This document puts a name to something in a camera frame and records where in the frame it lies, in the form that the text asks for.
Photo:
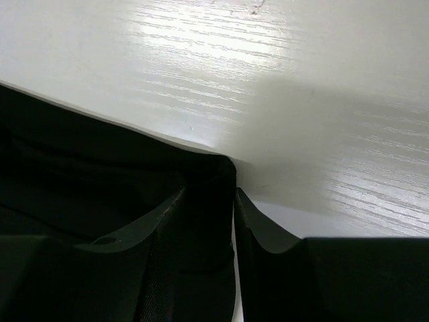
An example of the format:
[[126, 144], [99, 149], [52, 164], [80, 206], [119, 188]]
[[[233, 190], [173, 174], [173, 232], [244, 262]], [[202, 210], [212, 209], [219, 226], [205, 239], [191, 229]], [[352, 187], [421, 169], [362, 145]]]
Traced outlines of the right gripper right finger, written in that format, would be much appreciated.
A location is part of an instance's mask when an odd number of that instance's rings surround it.
[[234, 219], [246, 321], [428, 320], [426, 238], [299, 238], [241, 189]]

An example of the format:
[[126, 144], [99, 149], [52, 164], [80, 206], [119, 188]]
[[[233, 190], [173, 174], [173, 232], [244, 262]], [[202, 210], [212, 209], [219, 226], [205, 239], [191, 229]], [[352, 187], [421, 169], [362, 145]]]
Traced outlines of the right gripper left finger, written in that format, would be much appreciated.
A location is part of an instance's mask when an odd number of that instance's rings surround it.
[[1, 236], [2, 321], [170, 321], [185, 190], [91, 244]]

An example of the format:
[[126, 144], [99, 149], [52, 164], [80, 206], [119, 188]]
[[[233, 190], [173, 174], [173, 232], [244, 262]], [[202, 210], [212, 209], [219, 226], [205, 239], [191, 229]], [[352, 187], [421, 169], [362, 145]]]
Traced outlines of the black skirt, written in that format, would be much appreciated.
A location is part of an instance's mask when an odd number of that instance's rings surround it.
[[91, 244], [185, 190], [170, 321], [231, 321], [236, 169], [1, 87], [1, 236]]

